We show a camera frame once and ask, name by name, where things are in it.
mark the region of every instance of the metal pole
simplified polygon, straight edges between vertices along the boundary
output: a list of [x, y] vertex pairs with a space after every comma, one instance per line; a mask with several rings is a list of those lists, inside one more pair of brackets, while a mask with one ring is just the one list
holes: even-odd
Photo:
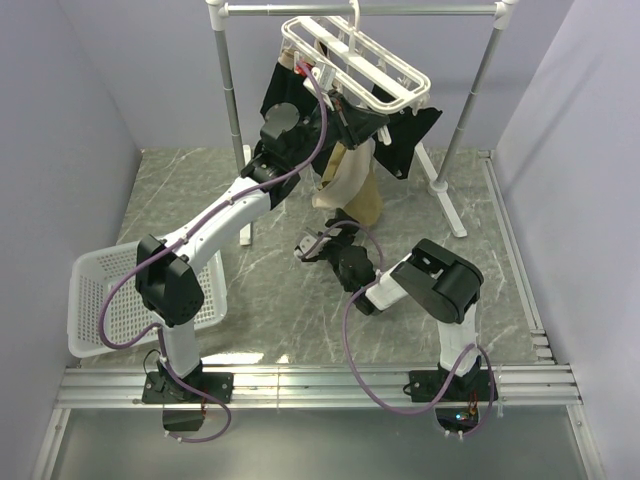
[[[297, 16], [352, 14], [353, 7], [342, 5], [229, 5], [229, 16]], [[495, 5], [360, 5], [361, 15], [495, 15]]]
[[491, 63], [491, 58], [493, 57], [494, 52], [496, 51], [496, 47], [498, 45], [498, 40], [500, 39], [500, 35], [502, 35], [502, 29], [494, 28], [491, 32], [491, 38], [489, 38], [489, 43], [487, 44], [487, 48], [484, 51], [484, 55], [482, 56], [482, 61], [480, 62], [480, 67], [478, 68], [478, 73], [476, 73], [476, 78], [473, 81], [473, 85], [471, 86], [471, 91], [467, 96], [467, 101], [464, 104], [464, 108], [462, 109], [462, 113], [460, 114], [460, 119], [458, 120], [458, 125], [456, 126], [456, 130], [453, 133], [453, 137], [451, 137], [451, 142], [449, 143], [449, 148], [447, 149], [447, 154], [444, 157], [444, 161], [442, 162], [442, 167], [440, 167], [440, 173], [438, 173], [438, 178], [432, 184], [432, 187], [438, 189], [446, 189], [446, 179], [447, 173], [451, 169], [451, 164], [453, 159], [458, 152], [458, 147], [460, 146], [460, 142], [462, 141], [462, 136], [464, 135], [464, 129], [467, 126], [467, 122], [469, 120], [469, 116], [471, 115], [471, 111], [473, 110], [473, 106], [476, 103], [476, 98], [478, 93], [480, 92], [480, 86], [482, 85], [482, 81], [484, 80], [485, 74], [489, 69], [489, 63]]
[[236, 104], [236, 95], [233, 89], [233, 77], [231, 76], [231, 63], [229, 62], [227, 35], [224, 30], [216, 30], [214, 33], [216, 35], [218, 58], [220, 60], [220, 73], [222, 74], [224, 99], [227, 104], [229, 126], [231, 127], [231, 142], [233, 143], [233, 152], [236, 156], [238, 172], [240, 172], [245, 167], [244, 150], [242, 147], [242, 134], [240, 133], [240, 120], [238, 119], [238, 105]]

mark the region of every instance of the white rack foot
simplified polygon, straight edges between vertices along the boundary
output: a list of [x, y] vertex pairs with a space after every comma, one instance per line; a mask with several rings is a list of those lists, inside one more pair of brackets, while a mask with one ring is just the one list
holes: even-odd
[[451, 228], [453, 235], [458, 238], [466, 237], [467, 230], [464, 228], [464, 225], [462, 225], [460, 216], [458, 215], [458, 212], [456, 212], [453, 203], [451, 203], [449, 193], [447, 192], [448, 187], [437, 190], [433, 188], [433, 183], [438, 178], [438, 172], [436, 172], [436, 169], [433, 166], [427, 151], [424, 149], [422, 142], [419, 142], [418, 145], [416, 145], [415, 155], [418, 157], [420, 165], [422, 165], [422, 168], [429, 179], [429, 193], [438, 200], [438, 203], [440, 203], [440, 208], [442, 208], [444, 218], [447, 219], [447, 223], [449, 223], [449, 227]]
[[[248, 165], [251, 161], [251, 147], [249, 145], [243, 145], [244, 147], [244, 163]], [[253, 243], [252, 240], [253, 223], [248, 224], [242, 230], [240, 230], [240, 245], [248, 247]]]

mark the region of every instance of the laundry basket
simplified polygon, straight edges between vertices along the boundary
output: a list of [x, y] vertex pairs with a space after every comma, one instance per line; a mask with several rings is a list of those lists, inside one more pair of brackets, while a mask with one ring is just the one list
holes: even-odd
[[[100, 307], [115, 283], [136, 265], [137, 242], [87, 253], [76, 260], [69, 287], [67, 335], [69, 351], [84, 358], [111, 351], [100, 341], [98, 317]], [[195, 328], [216, 325], [227, 313], [227, 287], [222, 259], [218, 252], [198, 276], [204, 292], [204, 305], [195, 317]], [[135, 289], [135, 280], [128, 281], [115, 295], [105, 319], [105, 330], [112, 342], [124, 343], [135, 337], [153, 321], [151, 312], [142, 304]], [[155, 340], [151, 331], [139, 344]]]

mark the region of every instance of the marble floor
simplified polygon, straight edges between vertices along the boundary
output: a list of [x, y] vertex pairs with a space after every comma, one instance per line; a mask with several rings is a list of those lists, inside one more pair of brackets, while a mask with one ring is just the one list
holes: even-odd
[[[443, 153], [431, 152], [435, 163]], [[480, 344], [496, 364], [531, 363], [536, 355], [529, 326], [481, 162], [477, 151], [462, 152], [450, 176], [451, 198], [467, 238], [452, 236], [417, 164], [405, 181], [376, 170], [385, 207], [373, 232], [388, 262], [426, 237], [475, 263], [485, 276], [477, 318]], [[228, 149], [145, 150], [119, 242], [162, 235], [186, 223], [224, 192], [235, 169]], [[256, 222], [251, 247], [233, 242], [222, 249], [229, 311], [219, 325], [198, 332], [203, 357], [224, 363], [344, 362], [340, 328], [347, 294], [328, 264], [301, 264], [292, 254], [300, 231], [322, 230], [332, 214], [312, 208], [314, 188], [307, 171], [289, 198]], [[377, 317], [352, 313], [349, 331], [359, 363], [438, 360], [435, 320], [410, 299]], [[83, 364], [139, 366], [150, 348], [147, 344]]]

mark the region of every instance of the white wall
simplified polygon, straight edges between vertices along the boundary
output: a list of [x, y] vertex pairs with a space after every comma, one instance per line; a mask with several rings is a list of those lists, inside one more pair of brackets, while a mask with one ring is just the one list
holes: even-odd
[[65, 364], [71, 265], [113, 244], [139, 162], [55, 0], [0, 3], [0, 448], [28, 478]]
[[[404, 4], [424, 0], [398, 0]], [[504, 34], [465, 143], [494, 148], [572, 0], [521, 0]], [[100, 70], [136, 142], [230, 145], [213, 32], [204, 0], [60, 0]], [[238, 4], [347, 0], [233, 0]], [[393, 3], [362, 0], [362, 3]], [[491, 4], [491, 0], [434, 3]], [[258, 136], [262, 97], [278, 56], [284, 18], [232, 18], [231, 62], [243, 135]], [[444, 115], [429, 134], [446, 146], [491, 33], [490, 17], [363, 17], [362, 29], [433, 81]]]
[[633, 0], [576, 0], [497, 149], [552, 346], [609, 478], [638, 478], [640, 55]]

